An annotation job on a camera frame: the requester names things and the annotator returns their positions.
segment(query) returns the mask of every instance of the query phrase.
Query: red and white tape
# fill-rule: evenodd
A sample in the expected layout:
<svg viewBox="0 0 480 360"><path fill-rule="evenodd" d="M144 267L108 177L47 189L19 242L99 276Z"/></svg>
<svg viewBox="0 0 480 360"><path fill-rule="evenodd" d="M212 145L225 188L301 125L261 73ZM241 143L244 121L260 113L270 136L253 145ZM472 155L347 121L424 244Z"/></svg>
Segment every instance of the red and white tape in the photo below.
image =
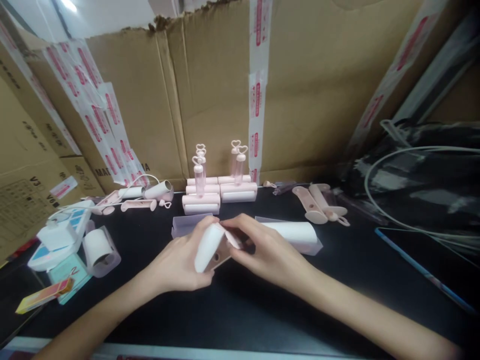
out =
<svg viewBox="0 0 480 360"><path fill-rule="evenodd" d="M248 167L260 183L265 122L265 92L269 76L270 24L273 0L250 0L250 75L248 77Z"/></svg>
<svg viewBox="0 0 480 360"><path fill-rule="evenodd" d="M393 93L407 70L412 66L425 41L437 23L447 0L425 0L405 35L390 68L366 107L343 154L343 161L358 157L376 116Z"/></svg>
<svg viewBox="0 0 480 360"><path fill-rule="evenodd" d="M72 135L68 131L64 122L62 121L62 118L60 118L57 110L55 109L52 102L50 101L50 98L47 95L47 92L45 91L43 86L40 85L40 82L35 77L35 75L33 75L28 64L25 62L24 57L22 56L22 53L19 51L17 45L15 44L14 40L10 36L10 33L8 32L7 28L4 26L4 24L1 21L0 21L0 42L6 48L11 58L13 59L13 61L15 62L15 64L18 66L21 73L23 74L23 76L26 78L26 80L32 87L33 91L35 91L35 94L40 99L42 105L47 110L53 122L60 129L61 133L64 135L65 140L67 141L68 145L70 145L72 151L76 155L81 155L82 153L80 152L80 149L77 146L77 143L75 143Z"/></svg>
<svg viewBox="0 0 480 360"><path fill-rule="evenodd" d="M113 181L129 186L143 168L130 147L112 84L103 81L84 40L61 42L49 49L45 57L79 112ZM146 180L138 182L148 184Z"/></svg>

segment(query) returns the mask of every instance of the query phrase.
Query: hand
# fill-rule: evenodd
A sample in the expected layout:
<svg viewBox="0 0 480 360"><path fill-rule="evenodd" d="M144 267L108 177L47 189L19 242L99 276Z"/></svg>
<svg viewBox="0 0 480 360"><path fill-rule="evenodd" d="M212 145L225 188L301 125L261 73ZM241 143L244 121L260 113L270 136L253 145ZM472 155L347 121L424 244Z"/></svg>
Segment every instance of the hand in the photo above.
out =
<svg viewBox="0 0 480 360"><path fill-rule="evenodd" d="M138 276L142 288L154 298L170 291L193 291L209 286L214 272L197 273L195 256L205 230L219 219L203 218L189 235L177 237Z"/></svg>
<svg viewBox="0 0 480 360"><path fill-rule="evenodd" d="M248 215L221 222L226 228L238 228L255 244L255 254L230 247L231 257L252 273L297 294L316 269L278 231L266 227Z"/></svg>

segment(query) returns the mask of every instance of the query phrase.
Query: teal box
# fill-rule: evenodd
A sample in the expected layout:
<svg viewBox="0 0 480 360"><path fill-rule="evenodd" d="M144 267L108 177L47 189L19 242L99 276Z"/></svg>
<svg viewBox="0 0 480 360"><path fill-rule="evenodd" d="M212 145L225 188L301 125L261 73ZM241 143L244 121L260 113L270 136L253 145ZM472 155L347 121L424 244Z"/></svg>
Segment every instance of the teal box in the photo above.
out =
<svg viewBox="0 0 480 360"><path fill-rule="evenodd" d="M87 272L87 268L76 253L73 253L53 269L48 272L50 282L53 284L59 283L69 277L71 274L74 280L73 288L70 292L57 298L60 305L65 304L74 296L83 285L89 281L92 276Z"/></svg>

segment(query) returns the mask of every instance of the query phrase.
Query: forearm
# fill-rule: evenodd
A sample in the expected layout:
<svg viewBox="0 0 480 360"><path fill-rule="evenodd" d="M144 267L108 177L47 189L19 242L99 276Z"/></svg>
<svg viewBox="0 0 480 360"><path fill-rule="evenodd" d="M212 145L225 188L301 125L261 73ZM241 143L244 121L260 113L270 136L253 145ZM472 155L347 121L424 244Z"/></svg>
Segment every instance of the forearm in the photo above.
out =
<svg viewBox="0 0 480 360"><path fill-rule="evenodd" d="M298 294L396 359L456 359L460 349L444 337L343 285L318 270Z"/></svg>
<svg viewBox="0 0 480 360"><path fill-rule="evenodd" d="M66 328L34 359L87 359L128 315L151 299L143 294L142 281L139 273Z"/></svg>

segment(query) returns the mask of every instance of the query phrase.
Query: white sticky roll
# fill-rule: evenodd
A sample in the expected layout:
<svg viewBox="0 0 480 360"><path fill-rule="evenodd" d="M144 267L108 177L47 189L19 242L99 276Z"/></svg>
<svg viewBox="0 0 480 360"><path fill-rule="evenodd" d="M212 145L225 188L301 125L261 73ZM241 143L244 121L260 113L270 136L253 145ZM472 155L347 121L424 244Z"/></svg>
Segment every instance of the white sticky roll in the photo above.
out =
<svg viewBox="0 0 480 360"><path fill-rule="evenodd" d="M309 222L262 222L277 230L291 244L316 244L317 234Z"/></svg>
<svg viewBox="0 0 480 360"><path fill-rule="evenodd" d="M203 273L205 271L217 251L225 231L223 226L218 223L213 223L206 228L200 244L198 244L198 250L195 256L195 271L197 273Z"/></svg>
<svg viewBox="0 0 480 360"><path fill-rule="evenodd" d="M92 267L98 262L104 260L107 255L113 252L112 247L110 246L110 243L102 229L90 231L87 235L85 235L83 247L85 256L88 259L88 263L91 264Z"/></svg>
<svg viewBox="0 0 480 360"><path fill-rule="evenodd" d="M133 198L141 198L145 188L143 186L134 186L129 189L120 189L118 190L118 195L122 199L133 199Z"/></svg>
<svg viewBox="0 0 480 360"><path fill-rule="evenodd" d="M225 192L221 196L221 201L224 203L242 203L254 202L257 198L255 191L239 191L239 192Z"/></svg>
<svg viewBox="0 0 480 360"><path fill-rule="evenodd" d="M250 175L243 175L242 183L251 183L252 177ZM219 184L234 184L235 178L233 176L219 176L218 177Z"/></svg>
<svg viewBox="0 0 480 360"><path fill-rule="evenodd" d="M168 193L172 189L172 184L170 181L165 180L161 183L149 188L143 193L143 197L145 199L157 199L158 197L162 196L163 194Z"/></svg>
<svg viewBox="0 0 480 360"><path fill-rule="evenodd" d="M218 215L220 212L220 205L216 203L189 204L189 205L184 205L183 209L185 211L185 215L196 215L196 214L207 214L207 213Z"/></svg>

